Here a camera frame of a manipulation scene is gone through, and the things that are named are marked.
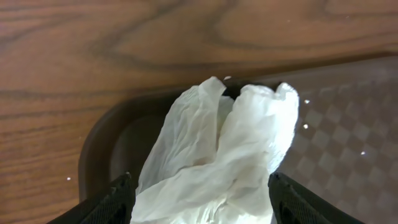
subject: wooden table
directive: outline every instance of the wooden table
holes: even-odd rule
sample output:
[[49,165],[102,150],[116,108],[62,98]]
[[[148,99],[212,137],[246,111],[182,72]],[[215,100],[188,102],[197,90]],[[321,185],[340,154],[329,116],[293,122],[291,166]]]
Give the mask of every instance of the wooden table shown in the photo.
[[81,146],[120,101],[397,43],[393,0],[0,0],[0,223],[44,223],[78,203]]

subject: table surface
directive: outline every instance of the table surface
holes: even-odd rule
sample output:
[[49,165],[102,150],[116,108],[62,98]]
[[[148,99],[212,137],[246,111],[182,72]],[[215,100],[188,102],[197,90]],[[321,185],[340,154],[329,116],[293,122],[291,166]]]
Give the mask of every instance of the table surface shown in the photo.
[[44,223],[78,203],[82,144],[120,101],[397,44],[393,0],[0,0],[0,223]]

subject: checkered pattern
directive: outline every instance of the checkered pattern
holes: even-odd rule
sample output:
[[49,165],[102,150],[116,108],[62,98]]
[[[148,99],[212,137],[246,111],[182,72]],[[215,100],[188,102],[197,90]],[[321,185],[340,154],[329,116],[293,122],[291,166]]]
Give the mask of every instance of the checkered pattern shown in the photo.
[[397,79],[300,97],[297,133],[279,170],[362,222],[398,223]]

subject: wood grain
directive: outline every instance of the wood grain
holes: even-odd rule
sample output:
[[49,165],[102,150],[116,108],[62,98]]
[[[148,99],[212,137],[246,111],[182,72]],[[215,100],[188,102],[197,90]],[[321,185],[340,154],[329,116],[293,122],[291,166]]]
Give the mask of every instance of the wood grain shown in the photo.
[[83,141],[122,100],[397,46],[390,0],[0,0],[0,223],[78,203]]

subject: brown tray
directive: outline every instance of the brown tray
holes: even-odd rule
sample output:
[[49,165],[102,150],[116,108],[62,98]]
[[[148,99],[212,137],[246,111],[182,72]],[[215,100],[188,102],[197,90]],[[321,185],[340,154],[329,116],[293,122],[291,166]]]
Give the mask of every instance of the brown tray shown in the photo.
[[[281,171],[355,218],[369,222],[377,217],[376,223],[384,223],[380,219],[389,221],[394,212],[398,213],[394,204],[398,188],[393,188],[398,180],[398,152],[394,148],[397,74],[398,57],[386,57],[264,77],[231,78],[224,82],[228,87],[225,95],[238,96],[248,83],[274,88],[287,82],[296,88],[301,99],[297,135]],[[80,201],[125,171],[137,182],[165,115],[188,87],[131,99],[95,124],[79,160]]]

